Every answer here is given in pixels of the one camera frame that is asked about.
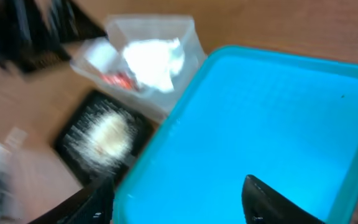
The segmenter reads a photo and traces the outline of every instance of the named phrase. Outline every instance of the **clear plastic bin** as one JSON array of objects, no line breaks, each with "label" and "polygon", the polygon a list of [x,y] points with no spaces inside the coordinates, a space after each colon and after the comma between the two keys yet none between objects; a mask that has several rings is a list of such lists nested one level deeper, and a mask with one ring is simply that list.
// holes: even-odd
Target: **clear plastic bin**
[{"label": "clear plastic bin", "polygon": [[93,43],[92,40],[86,42],[71,61],[74,71],[90,78],[127,106],[161,123],[169,115],[206,58],[195,31],[193,18],[158,15],[111,16],[106,23],[106,30],[110,43],[119,53],[128,43],[136,40],[178,38],[180,41],[179,50],[184,51],[185,62],[181,72],[172,77],[174,90],[169,93],[163,93],[155,88],[147,88],[142,92],[129,91],[105,83],[100,79],[98,71],[83,57],[86,49]]}]

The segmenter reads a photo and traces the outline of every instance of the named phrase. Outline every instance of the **wooden floor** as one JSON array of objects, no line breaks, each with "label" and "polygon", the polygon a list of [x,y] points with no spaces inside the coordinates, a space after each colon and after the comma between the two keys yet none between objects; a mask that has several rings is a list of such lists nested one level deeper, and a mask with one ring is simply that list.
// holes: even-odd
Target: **wooden floor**
[{"label": "wooden floor", "polygon": [[[46,9],[49,0],[38,0]],[[77,0],[102,22],[109,14],[189,14],[204,50],[247,45],[358,63],[358,1],[355,0]],[[24,222],[80,189],[48,146],[93,84],[68,65],[29,82],[0,71],[0,141],[13,128],[27,132],[13,168]],[[353,223],[358,223],[358,209]]]}]

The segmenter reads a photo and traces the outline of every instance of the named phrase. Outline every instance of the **tray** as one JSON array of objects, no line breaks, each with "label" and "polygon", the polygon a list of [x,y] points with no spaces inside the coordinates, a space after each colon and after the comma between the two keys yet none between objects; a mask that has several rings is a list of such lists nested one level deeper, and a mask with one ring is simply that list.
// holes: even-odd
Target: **tray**
[{"label": "tray", "polygon": [[244,223],[246,175],[326,223],[349,223],[358,65],[215,51],[119,187],[114,223]]},{"label": "tray", "polygon": [[[112,109],[114,111],[124,110],[134,118],[134,120],[129,123],[129,125],[136,130],[134,143],[130,153],[132,157],[136,158],[140,154],[141,150],[154,132],[150,122],[140,113],[126,108],[120,102],[114,100],[108,95],[105,95],[104,93],[101,93],[100,91],[92,90],[90,93],[88,93],[81,105],[73,113],[67,124],[64,125],[52,146],[66,163],[66,165],[70,168],[70,170],[74,173],[76,178],[84,186],[88,185],[92,180],[99,177],[100,174],[85,169],[76,159],[74,159],[78,158],[79,155],[73,151],[70,143],[73,139],[76,141],[81,140],[81,136],[78,135],[78,132],[75,130],[84,131],[89,128],[88,123],[85,121],[86,114],[96,114],[97,116],[101,116],[103,113],[105,113],[104,109]],[[118,185],[121,182],[124,174],[128,171],[128,169],[129,166],[122,163],[119,167],[111,170],[111,173],[114,174],[113,180],[115,185]]]}]

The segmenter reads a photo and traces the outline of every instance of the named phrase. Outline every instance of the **wooden surface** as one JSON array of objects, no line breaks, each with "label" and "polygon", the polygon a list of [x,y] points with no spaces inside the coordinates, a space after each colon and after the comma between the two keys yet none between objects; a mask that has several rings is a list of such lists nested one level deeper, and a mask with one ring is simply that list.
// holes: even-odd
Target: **wooden surface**
[{"label": "wooden surface", "polygon": [[[48,0],[38,0],[46,9]],[[77,0],[98,22],[109,14],[189,14],[206,53],[227,44],[358,63],[355,0]],[[28,133],[15,183],[24,221],[45,213],[80,186],[48,147],[93,84],[68,65],[31,82],[0,71],[0,141],[16,126]],[[358,223],[358,209],[353,223]]]}]

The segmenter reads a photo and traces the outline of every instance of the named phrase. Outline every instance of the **brown tabletop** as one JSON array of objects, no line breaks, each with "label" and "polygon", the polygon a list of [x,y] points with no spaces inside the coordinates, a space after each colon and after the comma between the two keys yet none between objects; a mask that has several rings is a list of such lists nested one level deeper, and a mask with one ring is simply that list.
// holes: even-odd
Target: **brown tabletop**
[{"label": "brown tabletop", "polygon": [[[47,8],[49,0],[38,0]],[[208,54],[237,44],[358,63],[355,0],[77,0],[102,23],[109,14],[189,14]],[[80,186],[48,144],[85,91],[93,86],[68,65],[31,82],[0,71],[0,141],[16,126],[28,133],[15,169],[24,220],[45,213]],[[358,209],[354,215],[358,223]]]}]

